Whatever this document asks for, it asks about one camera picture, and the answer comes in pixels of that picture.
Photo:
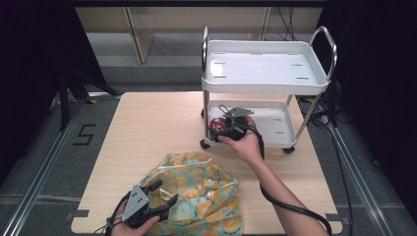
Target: yellow floral fabric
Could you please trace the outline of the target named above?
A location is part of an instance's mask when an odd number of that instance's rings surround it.
[[[149,207],[166,204],[175,194],[178,202],[166,221],[148,235],[242,235],[243,220],[235,196],[238,182],[221,165],[202,152],[169,153],[141,182],[161,179],[149,193]]]

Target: white utility cart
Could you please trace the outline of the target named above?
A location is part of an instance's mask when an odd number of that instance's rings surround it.
[[[331,48],[328,73],[313,50],[312,43],[319,32],[326,35]],[[229,109],[238,106],[254,111],[252,117],[264,138],[265,148],[283,148],[287,153],[292,152],[320,96],[328,87],[336,59],[336,45],[325,27],[317,28],[307,43],[209,40],[209,28],[205,26],[202,52],[205,138],[201,141],[202,148],[223,146],[211,139],[209,122],[223,115],[218,106],[224,105]],[[288,98],[286,101],[210,100],[211,92],[288,94]],[[316,96],[298,131],[294,129],[288,109],[293,95]]]

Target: cart handle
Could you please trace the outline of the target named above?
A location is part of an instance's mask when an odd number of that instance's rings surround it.
[[[330,69],[328,70],[328,75],[325,78],[325,81],[328,82],[331,78],[331,75],[334,72],[334,67],[336,66],[337,49],[336,49],[336,44],[334,43],[334,40],[331,37],[330,32],[328,31],[326,27],[319,27],[316,29],[316,31],[313,33],[312,39],[310,39],[309,46],[310,47],[312,46],[313,41],[316,38],[316,35],[320,31],[322,31],[326,35],[326,38],[328,39],[328,44],[330,44],[330,47],[331,47],[331,65],[330,65]]]
[[[209,26],[205,25],[203,34],[203,47],[202,47],[202,77],[205,79],[206,67],[208,62],[208,49],[209,49]]]

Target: cart lower tray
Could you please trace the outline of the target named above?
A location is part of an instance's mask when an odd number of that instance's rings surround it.
[[[284,101],[211,100],[208,103],[208,121],[223,116],[219,105],[228,109],[239,106],[254,111],[251,117],[263,136],[266,148],[292,148],[297,142],[290,111]],[[210,138],[205,138],[205,143],[211,147],[224,146]]]
[[[209,92],[317,95],[328,87],[307,42],[212,40],[206,56],[202,84]]]

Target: wooden table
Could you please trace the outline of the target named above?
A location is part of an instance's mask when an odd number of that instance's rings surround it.
[[[210,98],[237,99],[243,95],[211,94]],[[245,99],[286,100],[286,95],[244,95]],[[203,150],[203,94],[201,92],[127,92],[117,107],[107,136],[79,205],[88,217],[75,217],[72,230],[92,233],[105,224],[120,199],[171,152],[205,151],[239,181],[238,198],[243,211],[245,234],[283,234],[281,224],[259,189],[251,169],[229,147]],[[290,104],[294,126],[303,121],[293,98]],[[283,182],[312,211],[337,214],[323,170],[307,129],[286,154],[267,148],[266,161]],[[330,223],[333,233],[342,229]]]

